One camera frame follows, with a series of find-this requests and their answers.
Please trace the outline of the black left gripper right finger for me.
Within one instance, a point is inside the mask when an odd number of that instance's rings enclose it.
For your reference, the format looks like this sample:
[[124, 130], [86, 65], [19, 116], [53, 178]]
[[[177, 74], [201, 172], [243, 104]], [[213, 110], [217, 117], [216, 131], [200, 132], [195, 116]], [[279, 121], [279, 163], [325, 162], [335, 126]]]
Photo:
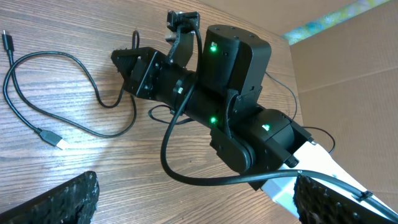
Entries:
[[361, 202], [373, 194], [369, 191], [360, 196], [348, 197], [306, 175], [299, 174], [295, 180], [293, 202], [301, 223], [329, 224], [388, 224], [397, 223], [378, 210], [380, 206], [366, 208]]

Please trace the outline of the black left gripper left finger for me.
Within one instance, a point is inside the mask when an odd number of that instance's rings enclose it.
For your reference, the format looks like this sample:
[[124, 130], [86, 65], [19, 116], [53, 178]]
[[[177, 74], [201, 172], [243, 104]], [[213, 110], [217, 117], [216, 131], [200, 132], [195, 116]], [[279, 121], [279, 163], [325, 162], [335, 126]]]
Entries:
[[99, 196], [96, 172], [86, 171], [2, 212], [1, 223], [91, 223]]

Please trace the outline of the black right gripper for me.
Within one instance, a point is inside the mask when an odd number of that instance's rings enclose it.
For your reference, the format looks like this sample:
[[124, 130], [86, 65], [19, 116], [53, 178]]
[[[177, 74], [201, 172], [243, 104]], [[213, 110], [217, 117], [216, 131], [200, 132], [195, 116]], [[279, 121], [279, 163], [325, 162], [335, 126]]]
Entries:
[[132, 48], [114, 50], [111, 60], [124, 78], [124, 90], [136, 98], [169, 106], [181, 105], [197, 73], [186, 65], [193, 53], [193, 34], [179, 34], [170, 52], [139, 46], [139, 33], [132, 35]]

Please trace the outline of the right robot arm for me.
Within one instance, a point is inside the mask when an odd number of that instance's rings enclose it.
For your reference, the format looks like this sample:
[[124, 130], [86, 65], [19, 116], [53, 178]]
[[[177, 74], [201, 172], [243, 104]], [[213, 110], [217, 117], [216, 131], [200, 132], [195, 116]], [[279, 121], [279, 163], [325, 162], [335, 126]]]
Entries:
[[[343, 170], [311, 134], [258, 98], [271, 46], [237, 27], [194, 28], [182, 60], [151, 47], [115, 50], [111, 59], [132, 95], [165, 103], [174, 112], [160, 161], [172, 179], [189, 185], [248, 183], [302, 223], [396, 223], [397, 214]], [[234, 172], [189, 177], [172, 170], [167, 145], [181, 114], [210, 128], [211, 147]]]

